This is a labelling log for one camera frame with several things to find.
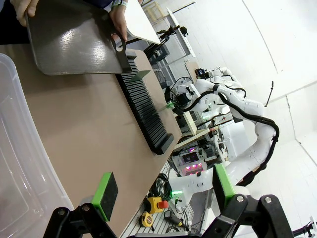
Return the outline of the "person's right hand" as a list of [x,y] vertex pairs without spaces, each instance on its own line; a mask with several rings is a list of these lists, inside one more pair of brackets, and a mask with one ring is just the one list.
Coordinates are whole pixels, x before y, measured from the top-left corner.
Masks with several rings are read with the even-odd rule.
[[16,12],[16,19],[26,27],[26,16],[34,17],[39,0],[11,0]]

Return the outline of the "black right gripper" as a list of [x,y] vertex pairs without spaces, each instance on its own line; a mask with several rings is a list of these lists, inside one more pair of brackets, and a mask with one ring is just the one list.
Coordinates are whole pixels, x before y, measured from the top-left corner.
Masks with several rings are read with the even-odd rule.
[[171,110],[178,109],[176,105],[179,107],[186,107],[190,102],[190,98],[187,96],[186,93],[180,93],[176,95],[176,100],[173,100],[172,103],[168,104],[168,108]]

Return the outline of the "person's left hand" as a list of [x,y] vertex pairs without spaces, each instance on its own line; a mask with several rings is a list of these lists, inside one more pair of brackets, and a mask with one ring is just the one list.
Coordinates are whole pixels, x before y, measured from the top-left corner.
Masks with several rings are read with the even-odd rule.
[[121,34],[123,40],[127,41],[127,26],[125,20],[126,6],[116,5],[111,8],[109,12],[110,18],[116,28],[116,30]]

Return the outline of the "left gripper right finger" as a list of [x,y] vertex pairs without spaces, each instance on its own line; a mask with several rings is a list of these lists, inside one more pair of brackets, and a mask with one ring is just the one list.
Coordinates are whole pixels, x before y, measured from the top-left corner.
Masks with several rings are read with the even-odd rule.
[[234,191],[223,165],[213,167],[212,185],[220,209],[201,235],[203,238],[232,238],[240,226],[249,226],[259,238],[293,238],[279,199],[272,194],[256,200]]

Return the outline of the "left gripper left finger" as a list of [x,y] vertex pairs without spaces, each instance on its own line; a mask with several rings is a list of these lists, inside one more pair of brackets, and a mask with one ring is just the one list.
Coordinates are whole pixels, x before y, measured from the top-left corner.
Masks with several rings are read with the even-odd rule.
[[116,237],[107,222],[110,221],[117,195],[114,174],[104,173],[90,202],[72,211],[66,207],[58,207],[53,211],[43,237],[82,238],[85,234],[93,238]]

